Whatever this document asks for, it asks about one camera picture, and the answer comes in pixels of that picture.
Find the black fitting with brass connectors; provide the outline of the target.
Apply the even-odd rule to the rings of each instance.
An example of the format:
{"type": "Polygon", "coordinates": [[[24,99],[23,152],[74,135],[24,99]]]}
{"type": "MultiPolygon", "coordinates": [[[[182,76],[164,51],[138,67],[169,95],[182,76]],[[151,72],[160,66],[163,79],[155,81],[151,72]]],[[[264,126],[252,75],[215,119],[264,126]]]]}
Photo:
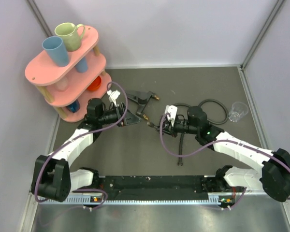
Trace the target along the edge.
{"type": "Polygon", "coordinates": [[[150,99],[160,100],[158,95],[152,91],[144,92],[144,91],[136,91],[136,90],[126,90],[127,98],[136,104],[138,104],[138,108],[136,111],[136,115],[145,120],[149,120],[148,116],[143,113],[145,107],[149,103],[150,99]]]}

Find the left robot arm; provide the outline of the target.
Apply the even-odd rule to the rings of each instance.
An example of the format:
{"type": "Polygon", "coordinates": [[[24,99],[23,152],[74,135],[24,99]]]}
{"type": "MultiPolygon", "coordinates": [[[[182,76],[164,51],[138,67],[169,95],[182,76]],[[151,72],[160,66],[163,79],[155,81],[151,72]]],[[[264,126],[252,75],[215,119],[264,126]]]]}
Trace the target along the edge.
{"type": "Polygon", "coordinates": [[[101,99],[90,99],[85,118],[73,135],[57,150],[36,159],[31,183],[31,192],[36,201],[50,199],[63,202],[78,189],[96,191],[100,186],[98,172],[91,168],[71,172],[71,165],[97,140],[102,131],[111,126],[123,127],[139,122],[141,119],[131,113],[123,102],[118,106],[112,103],[110,109],[106,109],[101,99]]]}

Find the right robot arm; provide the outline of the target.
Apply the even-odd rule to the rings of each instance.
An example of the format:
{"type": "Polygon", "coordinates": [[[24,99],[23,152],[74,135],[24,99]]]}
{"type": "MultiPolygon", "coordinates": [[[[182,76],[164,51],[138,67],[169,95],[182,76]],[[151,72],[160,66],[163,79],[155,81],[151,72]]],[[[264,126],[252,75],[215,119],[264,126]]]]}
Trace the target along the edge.
{"type": "Polygon", "coordinates": [[[231,187],[245,187],[264,190],[278,202],[290,200],[290,154],[279,148],[272,151],[251,145],[235,138],[225,130],[216,127],[207,119],[207,114],[199,106],[187,109],[187,118],[181,119],[177,107],[168,105],[160,123],[148,123],[159,132],[176,137],[179,133],[193,134],[202,146],[197,151],[211,150],[228,155],[245,165],[247,169],[225,166],[216,174],[216,186],[221,191],[231,187]]]}

